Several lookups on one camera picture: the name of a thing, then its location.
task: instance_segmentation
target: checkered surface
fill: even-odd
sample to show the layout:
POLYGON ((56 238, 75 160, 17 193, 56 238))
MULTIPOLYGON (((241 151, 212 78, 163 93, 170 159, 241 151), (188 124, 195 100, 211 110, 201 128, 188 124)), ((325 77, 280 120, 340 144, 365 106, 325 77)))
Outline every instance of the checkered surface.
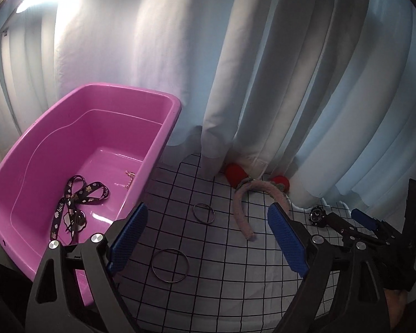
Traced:
MULTIPOLYGON (((144 197, 148 224, 119 277, 119 292, 140 327, 153 332, 272 332, 302 281, 289 268, 266 222, 274 201, 260 192, 244 197, 243 211, 256 233, 255 241, 247 241, 230 214, 234 190, 222 173, 213 181, 202 179, 199 162, 198 155, 191 155, 178 168, 155 169, 144 197), (214 209, 212 224, 194 218, 192 207, 198 203, 214 209), (179 249, 189 260, 188 276, 175 284, 160 281, 150 268, 153 254, 165 248, 179 249)), ((344 204, 324 208, 361 227, 348 218, 344 204)), ((207 211, 196 212, 208 218, 207 211)), ((309 210, 292 206, 291 213, 311 234, 342 244, 333 229, 309 224, 309 210)), ((154 266, 160 277, 171 281, 182 276, 186 261, 164 252, 154 266)), ((338 273, 332 273, 318 316, 331 307, 337 281, 338 273)))

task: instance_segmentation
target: fabric backdrop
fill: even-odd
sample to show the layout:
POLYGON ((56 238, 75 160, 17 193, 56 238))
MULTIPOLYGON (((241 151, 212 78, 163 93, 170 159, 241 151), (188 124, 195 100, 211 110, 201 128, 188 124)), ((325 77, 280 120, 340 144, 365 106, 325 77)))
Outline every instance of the fabric backdrop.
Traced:
POLYGON ((409 0, 58 0, 0 11, 0 160, 89 82, 176 95, 162 156, 201 152, 397 221, 416 179, 416 9, 409 0))

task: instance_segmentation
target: silver bangle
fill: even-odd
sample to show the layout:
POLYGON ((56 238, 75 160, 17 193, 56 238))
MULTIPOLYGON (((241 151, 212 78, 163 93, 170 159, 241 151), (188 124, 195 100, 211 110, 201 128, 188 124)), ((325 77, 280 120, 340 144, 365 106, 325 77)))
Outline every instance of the silver bangle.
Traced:
POLYGON ((214 209, 212 207, 210 207, 208 204, 204 204, 204 203, 198 203, 196 205, 193 205, 192 206, 192 214, 194 215, 194 218, 196 218, 196 220, 199 223, 202 223, 202 224, 205 224, 205 225, 210 225, 214 221, 214 219, 215 219, 215 211, 214 211, 214 209), (200 220, 197 217, 197 215, 196 215, 196 207, 197 206, 200 207, 200 208, 207 208, 208 209, 208 218, 209 218, 209 213, 211 211, 212 212, 212 219, 210 221, 202 221, 202 220, 200 220))
POLYGON ((153 269, 153 273, 154 273, 154 275, 155 275, 155 276, 156 276, 159 280, 164 281, 165 283, 177 283, 177 282, 179 282, 179 281, 184 280, 184 279, 188 276, 188 271, 189 271, 189 260, 188 260, 188 257, 187 257, 187 256, 186 256, 183 252, 181 252, 180 250, 175 249, 175 248, 165 248, 165 249, 161 249, 161 250, 159 250, 158 252, 154 253, 153 258, 151 259, 151 268, 153 269), (179 259, 179 255, 181 255, 182 257, 184 257, 184 258, 185 258, 185 261, 186 261, 186 272, 185 272, 185 274, 183 275, 183 277, 182 277, 182 278, 177 279, 177 280, 175 280, 175 281, 168 281, 168 280, 165 280, 165 279, 160 278, 160 277, 158 276, 158 274, 156 273, 156 270, 154 269, 154 259, 157 257, 157 255, 159 255, 159 254, 160 254, 160 253, 162 253, 162 252, 177 252, 177 259, 179 259))

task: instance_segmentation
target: lanyard strap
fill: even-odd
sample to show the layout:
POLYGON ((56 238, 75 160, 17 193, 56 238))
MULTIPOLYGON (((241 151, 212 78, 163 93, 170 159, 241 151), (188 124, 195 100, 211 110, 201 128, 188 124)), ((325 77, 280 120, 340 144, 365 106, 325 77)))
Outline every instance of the lanyard strap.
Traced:
POLYGON ((64 196, 59 200, 57 208, 55 209, 54 218, 51 224, 50 240, 56 240, 59 235, 60 222, 62 219, 63 208, 67 206, 67 213, 63 217, 63 221, 67 226, 65 231, 71 233, 71 244, 78 243, 78 232, 81 232, 87 225, 87 219, 85 213, 83 213, 76 205, 78 204, 93 204, 97 201, 106 199, 110 194, 109 189, 99 181, 88 184, 85 182, 85 178, 81 175, 74 175, 68 180, 64 196), (82 181, 82 187, 80 190, 72 193, 72 184, 78 179, 82 181), (102 189, 102 195, 99 198, 88 196, 94 191, 102 189))

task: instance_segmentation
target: pink plastic bin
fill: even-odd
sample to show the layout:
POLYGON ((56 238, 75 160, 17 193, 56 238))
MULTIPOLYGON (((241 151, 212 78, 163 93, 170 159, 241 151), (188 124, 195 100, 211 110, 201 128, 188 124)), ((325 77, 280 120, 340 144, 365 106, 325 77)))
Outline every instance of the pink plastic bin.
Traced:
MULTIPOLYGON (((50 241, 54 211, 68 179, 79 174, 87 184, 100 181, 110 189, 101 204, 79 206, 87 217, 79 242, 104 233, 139 203, 180 109, 173 95, 85 85, 52 106, 14 144, 0 164, 0 243, 31 280, 50 241), (125 171, 136 174, 129 190, 125 171)), ((59 240, 70 243, 64 226, 59 240)), ((78 273, 78 280, 85 303, 90 303, 85 275, 78 273)))

